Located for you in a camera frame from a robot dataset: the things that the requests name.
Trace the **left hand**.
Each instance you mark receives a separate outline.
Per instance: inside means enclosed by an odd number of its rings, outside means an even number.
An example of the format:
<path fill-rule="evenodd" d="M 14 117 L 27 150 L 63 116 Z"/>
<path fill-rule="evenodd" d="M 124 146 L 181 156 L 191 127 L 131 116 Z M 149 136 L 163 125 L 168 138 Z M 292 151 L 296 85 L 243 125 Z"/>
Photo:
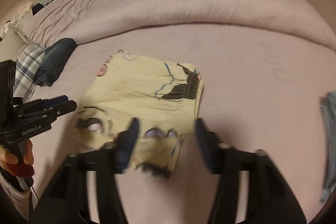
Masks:
<path fill-rule="evenodd" d="M 33 144 L 30 139 L 27 141 L 26 153 L 23 157 L 23 161 L 27 165 L 33 166 L 34 156 L 33 156 Z M 0 148 L 0 165 L 1 168 L 9 172 L 8 164 L 17 164 L 18 158 L 12 154 L 9 150 L 5 149 L 3 146 Z"/>

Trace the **pink sleeved left forearm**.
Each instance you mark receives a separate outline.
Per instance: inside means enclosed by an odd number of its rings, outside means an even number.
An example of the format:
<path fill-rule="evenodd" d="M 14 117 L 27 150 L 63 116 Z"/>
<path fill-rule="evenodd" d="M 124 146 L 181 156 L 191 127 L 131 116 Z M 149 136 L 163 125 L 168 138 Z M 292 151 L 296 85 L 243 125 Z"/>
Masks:
<path fill-rule="evenodd" d="M 1 223 L 28 223 L 32 212 L 31 190 L 1 168 Z"/>

